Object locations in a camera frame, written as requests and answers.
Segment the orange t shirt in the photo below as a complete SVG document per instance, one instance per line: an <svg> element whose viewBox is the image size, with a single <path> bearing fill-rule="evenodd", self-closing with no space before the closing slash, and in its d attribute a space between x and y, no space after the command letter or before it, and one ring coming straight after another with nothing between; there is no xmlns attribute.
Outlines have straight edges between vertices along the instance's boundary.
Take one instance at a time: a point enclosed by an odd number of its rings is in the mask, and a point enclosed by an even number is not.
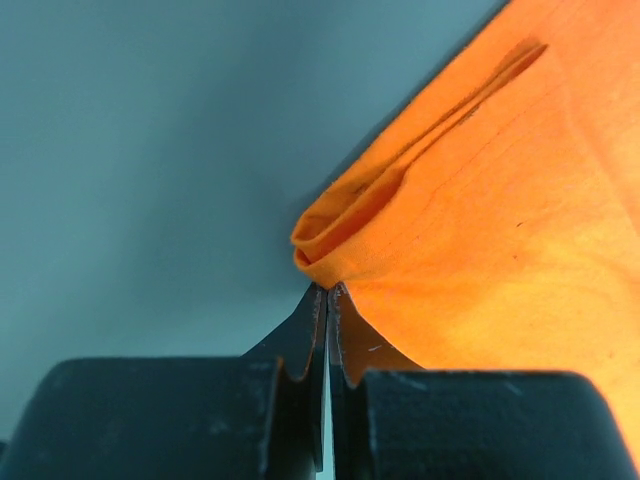
<svg viewBox="0 0 640 480"><path fill-rule="evenodd" d="M291 241L423 367L587 376L637 453L638 3L508 3Z"/></svg>

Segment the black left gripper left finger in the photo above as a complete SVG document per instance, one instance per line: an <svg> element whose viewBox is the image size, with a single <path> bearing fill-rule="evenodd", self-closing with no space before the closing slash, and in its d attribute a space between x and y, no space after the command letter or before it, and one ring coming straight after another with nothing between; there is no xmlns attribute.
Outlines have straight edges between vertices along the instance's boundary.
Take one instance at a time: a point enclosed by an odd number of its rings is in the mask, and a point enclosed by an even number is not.
<svg viewBox="0 0 640 480"><path fill-rule="evenodd" d="M78 358L1 446L5 479L312 479L323 468L327 294L234 357Z"/></svg>

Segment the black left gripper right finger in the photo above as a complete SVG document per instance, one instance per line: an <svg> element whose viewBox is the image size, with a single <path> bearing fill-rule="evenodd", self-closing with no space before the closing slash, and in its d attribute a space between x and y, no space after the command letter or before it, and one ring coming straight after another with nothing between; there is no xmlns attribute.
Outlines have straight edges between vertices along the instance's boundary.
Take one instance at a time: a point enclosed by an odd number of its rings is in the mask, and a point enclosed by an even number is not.
<svg viewBox="0 0 640 480"><path fill-rule="evenodd" d="M635 479L600 392L563 371L425 370L328 294L339 479Z"/></svg>

